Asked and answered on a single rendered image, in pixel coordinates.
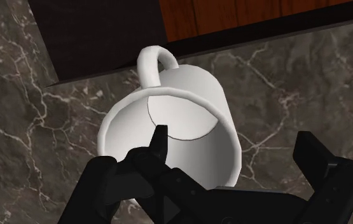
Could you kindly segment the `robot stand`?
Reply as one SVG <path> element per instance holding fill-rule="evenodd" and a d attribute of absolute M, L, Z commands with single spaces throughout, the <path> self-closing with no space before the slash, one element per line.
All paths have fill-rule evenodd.
<path fill-rule="evenodd" d="M 60 82 L 136 64 L 168 42 L 159 0 L 28 0 Z"/>

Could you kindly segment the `white mug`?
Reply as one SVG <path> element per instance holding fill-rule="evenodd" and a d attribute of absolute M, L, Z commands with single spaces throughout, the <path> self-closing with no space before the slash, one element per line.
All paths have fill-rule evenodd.
<path fill-rule="evenodd" d="M 208 71 L 178 64 L 161 46 L 137 58 L 140 87 L 117 102 L 97 134 L 97 153 L 122 161 L 148 146 L 157 125 L 168 126 L 165 163 L 205 189 L 236 185 L 242 150 L 223 87 Z"/>

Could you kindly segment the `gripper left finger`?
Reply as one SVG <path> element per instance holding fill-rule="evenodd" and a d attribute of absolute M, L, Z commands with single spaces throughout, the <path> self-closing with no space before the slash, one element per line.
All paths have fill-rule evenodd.
<path fill-rule="evenodd" d="M 123 200 L 136 199 L 154 224 L 214 224 L 208 192 L 165 164 L 168 128 L 158 125 L 148 147 L 88 161 L 57 224 L 111 224 Z"/>

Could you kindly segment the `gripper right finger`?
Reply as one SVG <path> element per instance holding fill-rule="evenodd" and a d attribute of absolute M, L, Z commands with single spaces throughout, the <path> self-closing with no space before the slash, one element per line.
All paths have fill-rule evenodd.
<path fill-rule="evenodd" d="M 353 160 L 335 156 L 309 131 L 298 132 L 293 160 L 314 190 L 295 224 L 348 224 Z"/>

